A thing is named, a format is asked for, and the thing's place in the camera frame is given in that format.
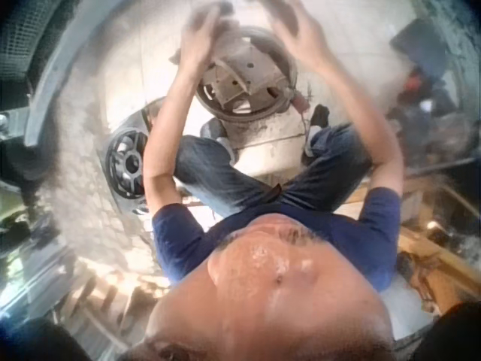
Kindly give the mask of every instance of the metal frame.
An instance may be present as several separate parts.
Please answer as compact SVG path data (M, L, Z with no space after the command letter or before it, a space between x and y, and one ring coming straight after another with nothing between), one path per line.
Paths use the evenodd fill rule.
M72 62L83 45L104 21L126 0L85 0L60 38L59 44L42 73L27 120L24 144L38 145L50 104L66 79Z

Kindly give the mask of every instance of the mesh screen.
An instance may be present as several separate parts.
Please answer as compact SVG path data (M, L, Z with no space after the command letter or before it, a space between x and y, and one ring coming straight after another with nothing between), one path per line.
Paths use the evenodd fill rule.
M26 76L38 41L61 1L18 1L0 28L0 79Z

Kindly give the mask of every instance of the knee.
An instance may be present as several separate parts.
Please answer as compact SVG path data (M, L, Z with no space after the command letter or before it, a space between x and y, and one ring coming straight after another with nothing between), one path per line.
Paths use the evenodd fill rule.
M186 164L189 162L196 163L200 156L198 151L201 139L193 135L184 135L180 139L179 149L177 151L177 163Z

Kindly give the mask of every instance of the wooden board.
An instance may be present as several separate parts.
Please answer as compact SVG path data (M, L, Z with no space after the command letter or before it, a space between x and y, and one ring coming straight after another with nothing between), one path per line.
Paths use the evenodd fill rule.
M421 258L436 255L441 262L438 268L440 271L464 291L481 299L481 272L454 253L404 227L401 227L398 246L400 251L412 253Z

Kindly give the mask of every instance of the shoe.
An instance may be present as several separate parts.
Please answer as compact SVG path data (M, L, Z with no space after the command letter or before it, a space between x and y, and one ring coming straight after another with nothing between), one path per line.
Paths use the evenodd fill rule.
M201 128L201 138L212 139L222 145L231 157L231 165L238 161L238 154L232 149L231 142L228 139L227 130L225 130L222 122L217 118L212 118Z
M314 136L321 130L329 127L329 108L324 105L317 105L314 109L314 114L310 118L309 132L307 134L306 145L304 147L304 152L302 152L301 163L308 167L311 165L316 158L313 155L312 148L310 146L311 141Z

